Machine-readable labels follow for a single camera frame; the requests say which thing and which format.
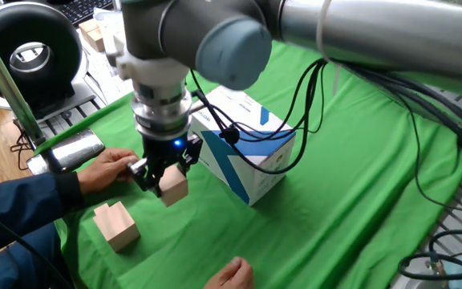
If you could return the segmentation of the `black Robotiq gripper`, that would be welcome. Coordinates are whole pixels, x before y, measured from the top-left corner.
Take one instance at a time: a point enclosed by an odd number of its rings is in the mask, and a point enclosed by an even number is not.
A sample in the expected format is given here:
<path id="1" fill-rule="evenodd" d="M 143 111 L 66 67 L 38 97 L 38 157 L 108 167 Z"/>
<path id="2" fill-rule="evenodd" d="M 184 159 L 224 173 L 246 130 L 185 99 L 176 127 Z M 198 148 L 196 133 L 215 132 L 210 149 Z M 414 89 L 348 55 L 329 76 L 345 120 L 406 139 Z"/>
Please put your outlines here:
<path id="1" fill-rule="evenodd" d="M 165 166 L 177 163 L 178 169 L 186 176 L 192 165 L 200 157 L 204 141 L 196 133 L 184 133 L 171 140 L 153 140 L 142 136 L 143 158 L 127 164 L 133 181 L 142 191 L 152 191 L 162 197 L 160 179 Z"/>

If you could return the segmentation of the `person's left hand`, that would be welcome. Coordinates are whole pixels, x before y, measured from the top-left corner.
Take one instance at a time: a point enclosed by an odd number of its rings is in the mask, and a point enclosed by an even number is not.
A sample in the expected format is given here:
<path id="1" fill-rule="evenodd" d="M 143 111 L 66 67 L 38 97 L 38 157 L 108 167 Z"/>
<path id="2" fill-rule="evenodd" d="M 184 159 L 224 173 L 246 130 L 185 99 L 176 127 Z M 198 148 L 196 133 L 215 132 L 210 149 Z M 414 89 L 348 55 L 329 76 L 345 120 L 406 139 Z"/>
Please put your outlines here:
<path id="1" fill-rule="evenodd" d="M 87 196 L 100 192 L 116 181 L 132 181 L 128 164 L 138 160 L 131 149 L 103 150 L 88 167 L 77 172 L 81 194 Z"/>

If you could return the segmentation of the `person's right hand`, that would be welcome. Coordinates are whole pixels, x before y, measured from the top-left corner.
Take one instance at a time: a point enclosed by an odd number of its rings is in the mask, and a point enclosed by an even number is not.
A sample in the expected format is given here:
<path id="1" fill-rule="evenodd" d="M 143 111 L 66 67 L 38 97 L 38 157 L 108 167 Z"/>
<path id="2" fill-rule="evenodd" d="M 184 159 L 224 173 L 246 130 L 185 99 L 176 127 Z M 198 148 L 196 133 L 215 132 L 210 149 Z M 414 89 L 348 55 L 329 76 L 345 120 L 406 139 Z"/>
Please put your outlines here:
<path id="1" fill-rule="evenodd" d="M 254 289 L 253 268 L 242 257 L 234 257 L 205 284 L 204 289 Z"/>

